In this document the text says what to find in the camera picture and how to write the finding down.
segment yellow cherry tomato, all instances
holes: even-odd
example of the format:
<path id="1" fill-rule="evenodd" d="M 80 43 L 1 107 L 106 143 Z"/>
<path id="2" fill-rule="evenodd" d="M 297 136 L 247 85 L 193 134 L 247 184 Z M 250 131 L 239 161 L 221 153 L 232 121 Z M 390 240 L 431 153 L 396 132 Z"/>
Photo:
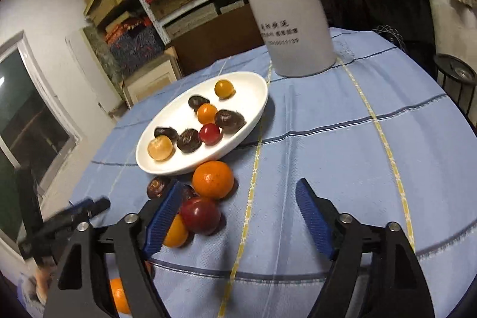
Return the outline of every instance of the yellow cherry tomato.
<path id="1" fill-rule="evenodd" d="M 214 123 L 214 116 L 217 113 L 217 108 L 212 104 L 202 104 L 197 110 L 197 120 L 201 124 Z"/>
<path id="2" fill-rule="evenodd" d="M 235 94 L 233 84 L 228 80 L 219 80 L 214 87 L 215 94 L 221 99 L 228 99 Z"/>
<path id="3" fill-rule="evenodd" d="M 147 145 L 147 153 L 155 161 L 163 161 L 171 155 L 174 146 L 166 135 L 160 135 L 154 138 Z"/>
<path id="4" fill-rule="evenodd" d="M 165 235 L 163 244 L 169 248 L 180 247 L 189 236 L 189 232 L 184 225 L 181 215 L 176 215 L 172 224 L 168 230 L 168 234 Z"/>

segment metal screw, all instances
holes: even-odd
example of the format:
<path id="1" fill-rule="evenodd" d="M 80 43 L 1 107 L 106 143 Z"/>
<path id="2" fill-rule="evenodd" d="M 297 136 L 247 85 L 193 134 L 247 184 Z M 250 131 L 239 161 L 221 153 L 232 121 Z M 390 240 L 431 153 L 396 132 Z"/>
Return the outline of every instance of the metal screw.
<path id="1" fill-rule="evenodd" d="M 401 230 L 399 224 L 395 223 L 394 221 L 388 224 L 388 228 L 391 229 L 393 232 L 399 232 Z"/>
<path id="2" fill-rule="evenodd" d="M 89 228 L 89 223 L 79 223 L 76 229 L 80 232 L 84 232 L 86 229 Z"/>
<path id="3" fill-rule="evenodd" d="M 351 216 L 347 213 L 341 213 L 340 214 L 340 221 L 343 224 L 351 224 L 351 222 L 353 221 L 353 216 Z"/>
<path id="4" fill-rule="evenodd" d="M 132 224 L 135 223 L 138 219 L 138 216 L 136 213 L 130 213 L 125 216 L 124 221 L 126 221 L 126 224 Z"/>

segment red cherry tomato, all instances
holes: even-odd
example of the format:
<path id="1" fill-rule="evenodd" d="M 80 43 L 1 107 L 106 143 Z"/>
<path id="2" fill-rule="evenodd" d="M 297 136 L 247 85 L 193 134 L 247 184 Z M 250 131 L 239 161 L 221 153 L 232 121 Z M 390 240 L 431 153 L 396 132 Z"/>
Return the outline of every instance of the red cherry tomato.
<path id="1" fill-rule="evenodd" d="M 220 128 L 218 125 L 215 123 L 208 123 L 204 124 L 204 126 L 200 129 L 199 137 L 202 142 L 210 146 L 217 143 L 222 137 L 222 134 L 220 133 Z"/>
<path id="2" fill-rule="evenodd" d="M 220 222 L 220 210 L 209 198 L 193 197 L 182 204 L 180 215 L 185 227 L 201 235 L 213 233 Z"/>

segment white thermos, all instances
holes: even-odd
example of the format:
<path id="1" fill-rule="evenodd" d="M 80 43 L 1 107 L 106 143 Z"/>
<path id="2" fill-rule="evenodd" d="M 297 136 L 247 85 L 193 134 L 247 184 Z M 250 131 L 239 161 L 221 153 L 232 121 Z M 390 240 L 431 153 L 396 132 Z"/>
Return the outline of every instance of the white thermos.
<path id="1" fill-rule="evenodd" d="M 273 67 L 281 76 L 323 72 L 335 62 L 320 0 L 249 0 Z"/>

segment cherry tomato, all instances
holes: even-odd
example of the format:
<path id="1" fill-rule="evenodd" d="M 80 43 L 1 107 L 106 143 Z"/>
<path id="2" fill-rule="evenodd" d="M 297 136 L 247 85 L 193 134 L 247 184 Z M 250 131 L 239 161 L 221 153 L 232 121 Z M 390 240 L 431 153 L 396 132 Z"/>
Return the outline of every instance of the cherry tomato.
<path id="1" fill-rule="evenodd" d="M 213 123 L 217 108 L 214 105 L 206 103 L 202 104 L 197 110 L 197 120 L 201 124 Z"/>
<path id="2" fill-rule="evenodd" d="M 184 202 L 180 215 L 185 227 L 201 235 L 213 233 L 220 222 L 220 210 L 215 202 L 205 197 L 194 197 Z"/>
<path id="3" fill-rule="evenodd" d="M 235 89 L 230 81 L 219 80 L 215 84 L 214 92 L 221 99 L 228 99 L 235 94 Z"/>
<path id="4" fill-rule="evenodd" d="M 156 161 L 167 159 L 174 149 L 171 140 L 166 135 L 160 135 L 154 138 L 147 145 L 147 153 Z"/>
<path id="5" fill-rule="evenodd" d="M 199 136 L 202 142 L 210 146 L 212 144 L 216 144 L 222 137 L 222 134 L 220 133 L 220 128 L 218 125 L 215 123 L 208 123 L 202 126 Z"/>

